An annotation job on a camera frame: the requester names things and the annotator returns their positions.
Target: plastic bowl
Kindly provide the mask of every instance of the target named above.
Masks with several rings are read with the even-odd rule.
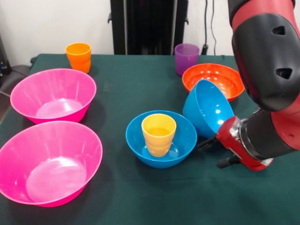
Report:
[[[187,69],[183,74],[182,82],[185,88],[191,91],[198,81],[203,79],[213,82],[228,101],[236,99],[245,89],[237,71],[212,63],[199,64]]]
[[[88,127],[70,121],[38,124],[0,149],[0,193],[27,205],[63,205],[82,192],[101,160],[101,141]]]
[[[171,148],[163,157],[154,157],[148,152],[142,132],[143,119],[155,113],[169,115],[177,124]],[[189,155],[196,145],[197,133],[192,123],[183,116],[175,112],[156,110],[135,117],[126,129],[126,140],[133,153],[143,163],[157,169],[165,169],[177,165]]]
[[[19,82],[11,92],[10,103],[36,124],[79,122],[95,94],[96,84],[89,75],[73,69],[50,69]]]
[[[192,122],[199,136],[211,138],[234,114],[219,88],[210,81],[201,80],[189,93],[183,116]]]

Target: green tablecloth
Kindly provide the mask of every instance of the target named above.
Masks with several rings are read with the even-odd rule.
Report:
[[[233,57],[200,56],[199,62],[236,68]],[[65,55],[42,54],[31,73],[69,67]],[[230,155],[219,144],[193,151],[165,170],[150,168],[133,155],[125,130],[135,116],[154,109],[182,113],[188,94],[174,67],[173,56],[93,55],[89,74],[97,94],[81,123],[102,140],[100,169],[75,200],[57,208],[21,205],[0,196],[0,224],[299,224],[297,153],[275,159],[261,172],[243,165],[216,168],[219,159]],[[256,110],[245,93],[232,107],[241,118]],[[10,109],[0,126],[0,146],[32,125]]]

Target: yellow cup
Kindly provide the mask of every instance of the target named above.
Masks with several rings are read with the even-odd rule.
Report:
[[[175,131],[175,120],[165,114],[152,114],[142,121],[142,133],[147,149],[155,157],[162,157],[168,153]]]
[[[87,43],[73,43],[66,47],[67,58],[72,69],[88,73],[90,71],[91,47]]]

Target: blue bowl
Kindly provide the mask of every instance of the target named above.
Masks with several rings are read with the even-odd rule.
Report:
[[[142,133],[143,119],[154,113],[171,116],[177,125],[171,148],[163,157],[154,157],[148,152]],[[133,153],[143,163],[157,169],[165,169],[180,163],[188,156],[196,145],[197,133],[193,124],[178,113],[156,110],[135,117],[126,129],[126,140]]]
[[[212,82],[200,80],[188,95],[183,116],[195,126],[201,137],[211,138],[233,116],[233,110],[220,89]]]

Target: white wall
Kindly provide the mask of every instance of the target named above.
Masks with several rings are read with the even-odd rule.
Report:
[[[213,54],[208,0],[208,54]],[[184,43],[204,44],[205,0],[189,0]],[[87,42],[93,53],[113,54],[110,0],[0,0],[0,34],[11,65],[29,64],[39,53],[64,53],[72,42]],[[300,4],[295,15],[300,23]],[[232,55],[227,0],[215,0],[213,29],[217,55]]]
[[[213,31],[217,39],[217,55],[233,55],[231,46],[232,29],[229,24],[228,1],[215,0],[215,14],[213,19]],[[202,48],[205,42],[204,32],[205,0],[189,0],[187,17],[189,25],[185,26],[184,43],[191,43]],[[213,54],[214,39],[212,37],[210,22],[212,15],[212,0],[208,0],[207,8],[207,44],[208,54]]]
[[[64,53],[72,42],[113,54],[110,11],[110,0],[0,0],[0,35],[10,64],[29,64],[39,53]]]

